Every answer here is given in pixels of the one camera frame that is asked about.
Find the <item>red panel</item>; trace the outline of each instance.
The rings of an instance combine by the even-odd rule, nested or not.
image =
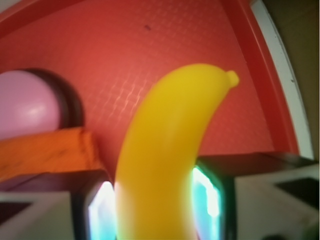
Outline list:
[[[276,151],[299,154],[280,80],[248,0],[221,1],[251,73]]]
[[[26,11],[19,13],[21,20]],[[0,72],[37,67],[66,78],[111,175],[144,96],[162,76],[192,63],[235,70],[241,81],[209,124],[200,154],[274,150],[252,72],[219,0],[84,0],[15,28],[0,38]]]

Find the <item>toy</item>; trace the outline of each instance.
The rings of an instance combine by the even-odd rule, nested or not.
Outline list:
[[[196,239],[192,170],[213,113],[239,82],[192,64],[164,76],[137,110],[115,177],[118,239]]]
[[[0,140],[57,130],[60,107],[41,78],[22,70],[0,74]]]
[[[45,69],[0,74],[0,140],[84,125],[76,90]]]

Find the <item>red textured surface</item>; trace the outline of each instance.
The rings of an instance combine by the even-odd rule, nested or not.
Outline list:
[[[111,175],[130,121],[152,85],[193,63],[235,70],[241,81],[213,117],[200,154],[274,150],[219,0],[85,0],[3,36],[0,53],[0,72],[37,67],[69,80]]]

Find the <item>yellow banana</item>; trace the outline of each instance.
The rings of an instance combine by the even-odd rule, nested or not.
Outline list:
[[[118,239],[197,239],[192,170],[213,113],[238,82],[234,71],[192,64],[150,90],[117,165]]]

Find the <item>dark stain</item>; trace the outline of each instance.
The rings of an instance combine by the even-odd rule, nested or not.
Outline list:
[[[144,28],[148,31],[151,31],[151,27],[149,25],[144,25]]]

